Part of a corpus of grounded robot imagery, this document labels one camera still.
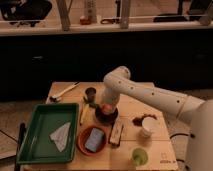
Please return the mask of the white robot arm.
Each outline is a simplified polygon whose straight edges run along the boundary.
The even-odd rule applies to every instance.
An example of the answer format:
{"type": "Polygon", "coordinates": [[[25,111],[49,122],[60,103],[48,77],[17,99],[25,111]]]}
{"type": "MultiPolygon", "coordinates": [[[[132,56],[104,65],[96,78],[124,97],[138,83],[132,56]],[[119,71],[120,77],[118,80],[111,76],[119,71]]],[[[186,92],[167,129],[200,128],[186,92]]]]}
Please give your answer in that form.
{"type": "Polygon", "coordinates": [[[183,171],[213,171],[213,99],[149,87],[130,80],[130,70],[119,66],[103,78],[102,103],[115,110],[120,95],[128,95],[190,126],[183,171]]]}

